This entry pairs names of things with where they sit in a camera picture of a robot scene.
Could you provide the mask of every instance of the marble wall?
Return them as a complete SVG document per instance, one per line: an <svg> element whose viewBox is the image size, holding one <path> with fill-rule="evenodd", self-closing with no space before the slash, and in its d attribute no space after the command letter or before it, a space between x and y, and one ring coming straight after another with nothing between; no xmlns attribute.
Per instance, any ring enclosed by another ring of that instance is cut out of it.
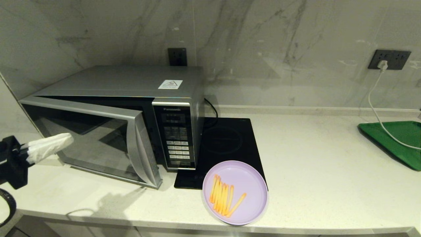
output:
<svg viewBox="0 0 421 237"><path fill-rule="evenodd" d="M0 77L0 140L14 135L21 143L40 139L41 136L21 109L18 102L9 92Z"/></svg>
<svg viewBox="0 0 421 237"><path fill-rule="evenodd" d="M203 66L220 105L367 107L378 48L410 50L372 101L421 107L419 0L0 0L0 72L18 98L93 65Z"/></svg>

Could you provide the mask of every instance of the purple plate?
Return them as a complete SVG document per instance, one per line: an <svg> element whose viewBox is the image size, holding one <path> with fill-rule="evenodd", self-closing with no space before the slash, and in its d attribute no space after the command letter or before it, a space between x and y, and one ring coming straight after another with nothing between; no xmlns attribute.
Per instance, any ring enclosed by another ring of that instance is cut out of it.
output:
<svg viewBox="0 0 421 237"><path fill-rule="evenodd" d="M215 174L221 177L223 183L234 185L231 208L234 207L243 193L247 193L230 218L217 213L213 209L213 203L209 201ZM212 167L203 180L203 196L209 210L217 218L231 225L246 225L256 220L263 213L268 197L266 182L260 173L250 165L240 161L224 161Z"/></svg>

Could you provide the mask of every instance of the wall outlet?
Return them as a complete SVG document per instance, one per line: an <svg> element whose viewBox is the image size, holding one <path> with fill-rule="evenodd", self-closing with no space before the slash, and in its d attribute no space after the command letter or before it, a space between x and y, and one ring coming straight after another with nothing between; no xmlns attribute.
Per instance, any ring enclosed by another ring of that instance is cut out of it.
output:
<svg viewBox="0 0 421 237"><path fill-rule="evenodd" d="M187 51L185 48L168 48L170 66L187 66Z"/></svg>
<svg viewBox="0 0 421 237"><path fill-rule="evenodd" d="M368 65L368 69L380 69L377 67L378 63L381 60L386 60L387 70L402 70L410 54L410 51L377 49Z"/></svg>

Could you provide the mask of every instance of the power cord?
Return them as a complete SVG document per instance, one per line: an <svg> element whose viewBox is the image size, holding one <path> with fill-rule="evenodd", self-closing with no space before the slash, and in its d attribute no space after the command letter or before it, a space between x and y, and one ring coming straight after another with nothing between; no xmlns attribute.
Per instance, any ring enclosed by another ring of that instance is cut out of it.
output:
<svg viewBox="0 0 421 237"><path fill-rule="evenodd" d="M206 98L205 98L205 101L212 107L212 109L213 109L213 111L215 111L215 119L214 119L214 121L210 124L210 125L206 125L206 123L205 123L205 125L204 125L204 127L205 128L209 128L209 127L212 127L213 125L215 125L217 122L218 122L218 112L216 111L216 109L215 109L215 107L212 105L212 103L211 102L209 102L209 100L207 100Z"/></svg>
<svg viewBox="0 0 421 237"><path fill-rule="evenodd" d="M381 75L383 75L384 71L386 71L387 69L387 61L386 60L381 60L380 63L378 63L377 65L378 68L380 68L380 74L378 75L377 81L374 84L374 86L371 88L370 92L368 93L368 103L370 104L371 109L373 110L374 114L376 115L376 118L378 120L378 122L380 123L380 126L383 128L383 130L393 139L395 140L397 143L404 145L406 147L409 148L413 148L413 149L417 149L417 150L421 150L420 147L416 147L416 146L411 146L408 144L405 144L401 141L399 141L398 139L396 139L392 134L390 134L390 132L384 127L383 123L380 121L380 118L376 112L376 110L374 109L373 105L371 104L371 100L370 100L370 96L371 96L371 92L373 92L373 90L376 88L377 83L380 81Z"/></svg>
<svg viewBox="0 0 421 237"><path fill-rule="evenodd" d="M0 223L0 227L2 227L6 225L15 215L16 201L13 198L13 196L4 189L0 189L0 197L2 197L7 202L7 205L9 205L9 216L3 222Z"/></svg>

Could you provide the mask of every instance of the open microwave door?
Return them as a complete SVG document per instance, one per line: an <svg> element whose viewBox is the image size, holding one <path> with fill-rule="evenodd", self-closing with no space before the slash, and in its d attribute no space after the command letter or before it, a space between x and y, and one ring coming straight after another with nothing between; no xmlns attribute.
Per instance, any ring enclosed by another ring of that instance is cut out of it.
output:
<svg viewBox="0 0 421 237"><path fill-rule="evenodd" d="M20 103L44 137L69 132L58 153L75 168L159 188L162 179L142 111L30 96Z"/></svg>

